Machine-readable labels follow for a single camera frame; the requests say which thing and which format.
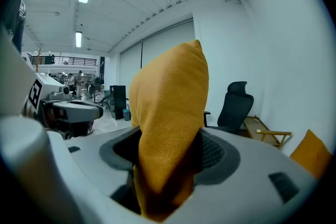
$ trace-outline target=railing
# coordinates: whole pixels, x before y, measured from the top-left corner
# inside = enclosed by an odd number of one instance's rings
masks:
[[[31,57],[31,64],[37,63],[37,56]],[[39,65],[79,65],[79,66],[96,66],[96,59],[67,57],[67,56],[40,56]]]

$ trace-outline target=black vent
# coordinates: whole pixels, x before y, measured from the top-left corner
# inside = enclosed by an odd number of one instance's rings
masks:
[[[283,203],[288,202],[293,198],[298,192],[298,187],[293,183],[293,181],[287,176],[287,174],[279,172],[268,175],[269,179],[272,181],[273,185],[278,191]]]

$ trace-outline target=orange cushion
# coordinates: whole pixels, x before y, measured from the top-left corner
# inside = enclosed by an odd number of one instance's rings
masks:
[[[324,143],[311,130],[308,130],[290,158],[308,170],[315,178],[320,179],[331,160],[331,154]]]
[[[130,90],[132,125],[140,126],[134,186],[141,215],[164,220],[193,191],[192,142],[204,126],[208,67],[198,40],[149,62]]]

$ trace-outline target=black office chair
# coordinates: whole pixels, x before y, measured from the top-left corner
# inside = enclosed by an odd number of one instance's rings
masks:
[[[205,127],[237,134],[254,102],[253,96],[246,94],[246,84],[246,81],[236,81],[227,87],[224,105],[217,121],[218,127],[207,126],[206,115],[210,114],[207,111],[204,112]]]

